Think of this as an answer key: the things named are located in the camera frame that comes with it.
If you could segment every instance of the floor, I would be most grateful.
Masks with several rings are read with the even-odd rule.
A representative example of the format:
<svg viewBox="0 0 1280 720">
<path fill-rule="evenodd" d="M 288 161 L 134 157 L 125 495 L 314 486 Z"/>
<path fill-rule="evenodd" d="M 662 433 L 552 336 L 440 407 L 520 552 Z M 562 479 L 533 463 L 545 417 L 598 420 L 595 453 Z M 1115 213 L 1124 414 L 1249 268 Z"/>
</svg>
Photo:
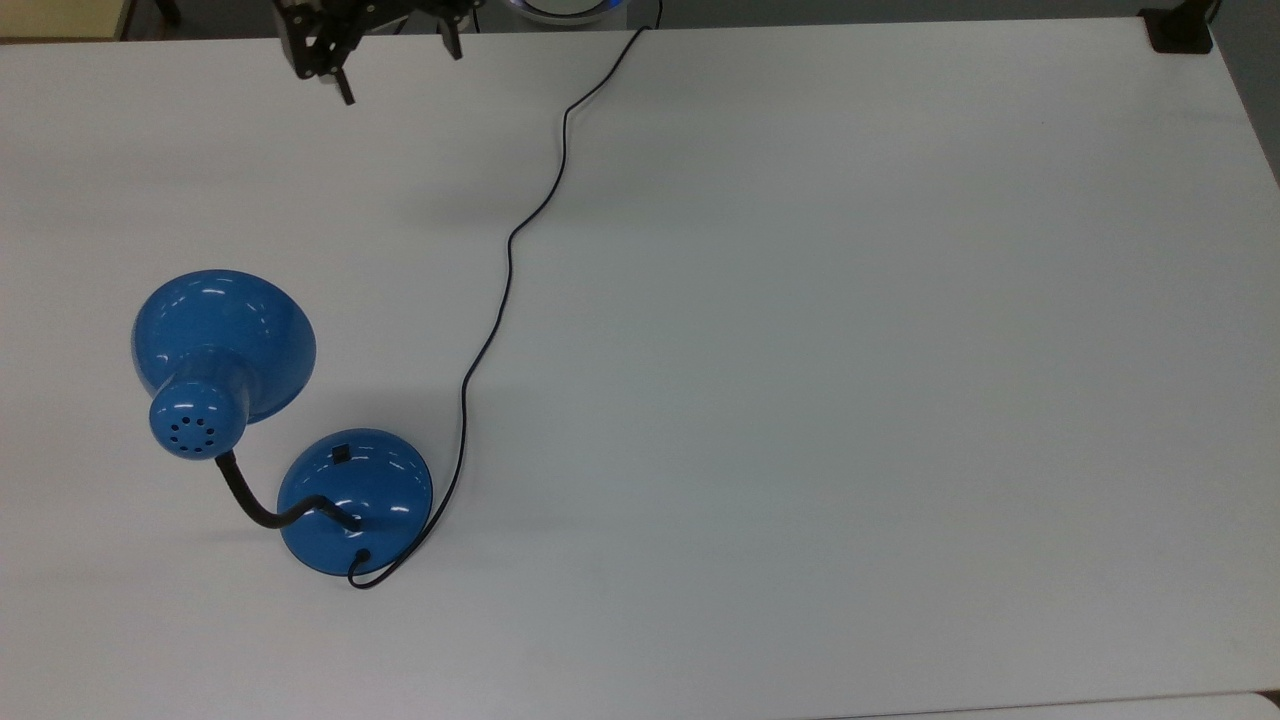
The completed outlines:
<svg viewBox="0 0 1280 720">
<path fill-rule="evenodd" d="M 178 28 L 164 28 L 154 0 L 132 0 L 128 40 L 274 37 L 270 0 L 177 0 Z M 659 0 L 631 0 L 628 24 L 653 22 Z M 664 0 L 662 26 L 736 27 L 826 23 L 891 23 L 1014 18 L 1133 17 L 1143 6 L 1172 6 L 1175 0 Z M 521 29 L 504 0 L 488 0 L 476 14 L 483 32 Z M 392 32 L 387 28 L 381 32 Z M 475 27 L 466 32 L 475 32 Z M 401 31 L 435 32 L 416 13 Z M 1222 0 L 1213 22 L 1231 77 L 1254 131 L 1280 181 L 1280 1 Z"/>
</svg>

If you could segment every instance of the black bracket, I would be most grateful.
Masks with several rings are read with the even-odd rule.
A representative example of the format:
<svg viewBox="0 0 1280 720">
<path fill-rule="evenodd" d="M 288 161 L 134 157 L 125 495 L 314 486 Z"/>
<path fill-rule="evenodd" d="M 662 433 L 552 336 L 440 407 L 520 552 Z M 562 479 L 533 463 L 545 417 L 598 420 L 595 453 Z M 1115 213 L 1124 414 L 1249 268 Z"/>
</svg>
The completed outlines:
<svg viewBox="0 0 1280 720">
<path fill-rule="evenodd" d="M 1208 33 L 1208 13 L 1213 0 L 1185 0 L 1172 10 L 1146 8 L 1138 10 L 1147 23 L 1147 37 L 1156 53 L 1174 55 L 1208 55 L 1213 37 Z"/>
</svg>

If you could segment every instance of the cord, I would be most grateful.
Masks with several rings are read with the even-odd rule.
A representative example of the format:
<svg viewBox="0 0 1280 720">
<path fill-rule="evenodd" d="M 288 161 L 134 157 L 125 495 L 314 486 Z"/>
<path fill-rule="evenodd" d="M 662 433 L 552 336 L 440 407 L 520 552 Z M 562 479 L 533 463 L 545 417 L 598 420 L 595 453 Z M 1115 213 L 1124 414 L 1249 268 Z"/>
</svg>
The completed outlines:
<svg viewBox="0 0 1280 720">
<path fill-rule="evenodd" d="M 244 475 L 241 474 L 239 465 L 236 464 L 234 452 L 228 450 L 215 457 L 214 461 L 218 464 L 218 469 L 223 471 L 223 479 L 227 480 L 227 487 L 232 489 L 232 496 L 236 497 L 236 502 L 239 503 L 241 510 L 248 515 L 250 520 L 264 528 L 273 530 L 288 528 L 298 518 L 315 510 L 328 515 L 334 523 L 353 533 L 360 530 L 358 519 L 352 518 L 347 511 L 334 505 L 332 500 L 323 495 L 308 495 L 293 503 L 293 507 L 289 507 L 284 512 L 271 512 L 266 507 L 262 507 L 262 503 L 253 497 L 253 491 L 248 489 L 248 483 L 244 482 Z"/>
<path fill-rule="evenodd" d="M 529 227 L 529 224 L 532 223 L 538 218 L 538 215 L 541 215 L 543 210 L 545 210 L 547 206 L 550 205 L 552 199 L 556 197 L 556 191 L 559 190 L 561 181 L 564 178 L 564 167 L 568 163 L 570 114 L 573 110 L 576 110 L 581 104 L 590 100 L 593 95 L 599 92 L 600 88 L 604 87 L 604 83 L 609 82 L 609 78 L 613 77 L 613 73 L 616 73 L 618 70 L 618 67 L 622 64 L 622 59 L 626 58 L 627 53 L 631 51 L 631 46 L 635 45 L 636 40 L 639 40 L 640 36 L 646 29 L 653 29 L 653 28 L 649 26 L 644 26 L 640 29 L 637 29 L 635 35 L 631 36 L 631 40 L 627 41 L 626 46 L 622 47 L 622 53 L 618 54 L 618 59 L 613 61 L 613 67 L 609 68 L 608 73 L 605 73 L 604 79 L 595 83 L 595 87 L 589 90 L 586 95 L 579 97 L 572 105 L 564 109 L 564 114 L 561 117 L 561 161 L 559 161 L 559 169 L 556 170 L 556 181 L 552 182 L 552 188 L 547 191 L 547 196 L 543 197 L 543 201 L 538 205 L 538 208 L 534 209 L 534 211 L 530 213 L 529 217 L 525 218 L 518 225 L 516 225 L 516 229 L 511 231 L 511 234 L 507 236 L 507 282 L 502 288 L 502 300 L 498 301 L 498 314 L 493 320 L 493 327 L 489 328 L 489 337 L 485 338 L 484 345 L 480 346 L 480 351 L 476 352 L 475 359 L 471 361 L 471 366 L 468 366 L 466 374 L 462 375 L 462 388 L 458 393 L 461 398 L 460 405 L 462 409 L 462 430 L 461 430 L 461 437 L 458 438 L 458 461 L 453 466 L 453 478 L 449 479 L 449 486 L 444 491 L 444 497 L 440 500 L 440 506 L 435 510 L 435 514 L 431 515 L 431 518 L 426 521 L 426 524 L 422 525 L 422 529 L 413 538 L 413 542 L 411 542 L 408 547 L 401 551 L 401 553 L 396 556 L 396 560 L 392 560 L 390 565 L 388 565 L 387 569 L 383 570 L 381 574 L 379 574 L 372 580 L 362 583 L 356 579 L 356 571 L 360 569 L 361 565 L 367 562 L 370 557 L 367 550 L 358 551 L 356 553 L 356 557 L 351 561 L 351 566 L 347 569 L 347 582 L 351 583 L 351 587 L 364 591 L 374 588 L 379 583 L 389 578 L 392 573 L 398 570 L 399 566 L 403 565 L 404 561 L 408 560 L 408 557 L 413 555 L 413 552 L 419 547 L 421 547 L 422 542 L 426 541 L 426 537 L 431 534 L 431 529 L 435 528 L 435 524 L 440 521 L 440 516 L 444 515 L 444 509 L 449 506 L 449 498 L 453 497 L 453 491 L 454 488 L 458 487 L 458 477 L 462 474 L 462 460 L 466 457 L 467 452 L 467 418 L 468 418 L 467 389 L 471 387 L 471 378 L 475 375 L 476 369 L 480 368 L 480 361 L 484 360 L 484 356 L 489 352 L 489 347 L 493 345 L 493 340 L 498 336 L 498 328 L 502 327 L 502 319 L 507 314 L 507 302 L 511 300 L 511 283 L 515 277 L 515 269 L 516 269 L 515 255 L 513 255 L 516 236 L 520 234 L 520 231 Z"/>
</svg>

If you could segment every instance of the robotic arm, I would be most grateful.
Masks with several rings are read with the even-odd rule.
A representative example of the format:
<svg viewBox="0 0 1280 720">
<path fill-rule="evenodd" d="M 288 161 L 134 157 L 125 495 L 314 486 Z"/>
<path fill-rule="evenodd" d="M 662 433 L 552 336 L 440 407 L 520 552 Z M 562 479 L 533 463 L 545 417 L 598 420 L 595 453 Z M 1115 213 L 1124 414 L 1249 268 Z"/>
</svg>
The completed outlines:
<svg viewBox="0 0 1280 720">
<path fill-rule="evenodd" d="M 458 23 L 484 0 L 271 0 L 284 56 L 302 79 L 332 76 L 347 105 L 356 102 L 343 72 L 347 55 L 365 32 L 413 10 L 435 18 L 444 47 L 462 58 Z"/>
</svg>

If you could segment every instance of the black power cord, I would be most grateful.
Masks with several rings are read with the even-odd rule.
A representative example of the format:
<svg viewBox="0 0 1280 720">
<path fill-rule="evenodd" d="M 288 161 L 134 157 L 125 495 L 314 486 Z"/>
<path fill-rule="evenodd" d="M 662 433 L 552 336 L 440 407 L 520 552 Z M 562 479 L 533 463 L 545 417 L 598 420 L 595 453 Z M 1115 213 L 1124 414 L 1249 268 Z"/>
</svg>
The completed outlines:
<svg viewBox="0 0 1280 720">
<path fill-rule="evenodd" d="M 658 12 L 660 19 L 660 13 L 662 13 L 660 3 L 658 4 Z M 530 223 L 532 223 L 538 218 L 538 215 L 543 213 L 543 210 L 547 209 L 552 199 L 556 197 L 556 191 L 559 190 L 561 181 L 564 178 L 564 165 L 568 163 L 570 114 L 573 110 L 576 110 L 582 102 L 590 100 L 593 95 L 599 92 L 600 88 L 604 87 L 604 83 L 609 82 L 609 78 L 613 77 L 613 73 L 616 73 L 618 70 L 618 67 L 622 64 L 622 59 L 626 58 L 627 53 L 631 51 L 631 46 L 635 45 L 636 40 L 639 40 L 640 36 L 646 29 L 653 29 L 653 28 L 650 28 L 649 26 L 644 26 L 640 29 L 637 29 L 635 35 L 631 36 L 631 40 L 627 41 L 626 46 L 622 47 L 622 53 L 618 54 L 618 59 L 613 61 L 613 67 L 609 68 L 609 72 L 604 76 L 604 79 L 595 83 L 595 87 L 589 90 L 586 95 L 579 97 L 572 105 L 564 109 L 564 114 L 561 117 L 561 163 L 559 163 L 559 169 L 556 170 L 556 181 L 552 182 L 552 188 L 547 191 L 547 196 L 543 197 L 543 201 L 538 205 L 538 208 L 532 213 L 530 213 L 529 217 L 525 218 L 518 225 L 516 225 L 516 229 L 511 231 L 509 236 L 507 236 L 507 282 L 502 288 L 502 300 L 498 302 L 498 314 L 493 320 L 493 327 L 489 328 L 489 337 L 485 338 L 484 345 L 480 346 L 480 351 L 476 352 L 475 360 L 471 361 L 471 366 L 467 368 L 466 374 L 462 375 L 462 388 L 460 391 L 461 407 L 462 407 L 462 434 L 458 438 L 458 461 L 453 466 L 453 478 L 449 479 L 449 487 L 445 488 L 444 491 L 444 497 L 440 500 L 440 506 L 435 510 L 435 514 L 431 515 L 431 518 L 426 521 L 426 524 L 422 525 L 422 529 L 413 538 L 413 542 L 411 542 L 408 547 L 401 551 L 401 553 L 396 556 L 396 560 L 392 560 L 390 565 L 388 565 L 387 569 L 383 570 L 372 580 L 360 582 L 356 579 L 356 574 L 360 570 L 360 566 L 367 562 L 370 559 L 370 552 L 367 550 L 360 550 L 358 552 L 356 552 L 356 557 L 351 561 L 351 566 L 347 569 L 347 582 L 351 583 L 351 587 L 362 591 L 378 587 L 379 583 L 389 578 L 392 573 L 398 570 L 399 566 L 403 565 L 404 561 L 408 560 L 410 556 L 413 555 L 413 552 L 419 547 L 421 547 L 422 542 L 426 541 L 426 537 L 431 534 L 431 529 L 435 528 L 435 524 L 439 523 L 440 518 L 444 515 L 444 509 L 448 507 L 449 498 L 453 497 L 453 491 L 454 488 L 458 487 L 458 475 L 462 474 L 462 460 L 466 457 L 466 451 L 467 451 L 467 389 L 471 387 L 471 378 L 475 375 L 476 369 L 480 366 L 480 361 L 484 360 L 484 356 L 489 352 L 489 347 L 493 345 L 494 337 L 498 336 L 498 328 L 502 327 L 502 318 L 507 313 L 507 302 L 511 300 L 511 281 L 513 278 L 516 268 L 515 255 L 512 254 L 512 250 L 513 250 L 513 243 L 516 241 L 516 236 L 520 234 L 520 231 L 525 229 Z"/>
</svg>

